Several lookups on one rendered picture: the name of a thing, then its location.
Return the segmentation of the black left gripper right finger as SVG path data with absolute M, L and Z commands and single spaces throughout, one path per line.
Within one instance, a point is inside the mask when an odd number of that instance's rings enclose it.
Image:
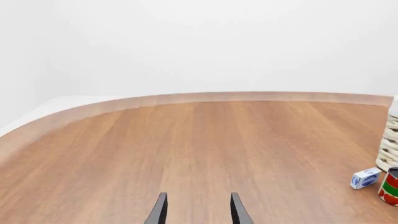
M 237 192 L 231 193 L 230 210 L 233 224 L 254 224 Z

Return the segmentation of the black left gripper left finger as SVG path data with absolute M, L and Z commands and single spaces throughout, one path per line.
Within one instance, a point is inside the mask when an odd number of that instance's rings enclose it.
M 144 224 L 165 224 L 167 219 L 167 194 L 161 192 Z

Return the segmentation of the small white blue-print box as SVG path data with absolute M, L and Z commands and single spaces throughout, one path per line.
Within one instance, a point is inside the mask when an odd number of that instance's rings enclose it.
M 366 169 L 366 170 L 354 173 L 349 185 L 351 186 L 351 188 L 353 188 L 355 190 L 358 190 L 363 187 L 367 187 L 367 186 L 375 183 L 378 180 L 378 178 L 381 174 L 381 171 L 382 170 L 380 170 L 377 167 L 372 167 L 370 169 Z

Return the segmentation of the red green tomato tin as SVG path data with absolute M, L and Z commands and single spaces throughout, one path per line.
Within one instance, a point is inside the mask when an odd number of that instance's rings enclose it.
M 398 207 L 398 167 L 388 169 L 379 188 L 378 196 L 389 205 Z

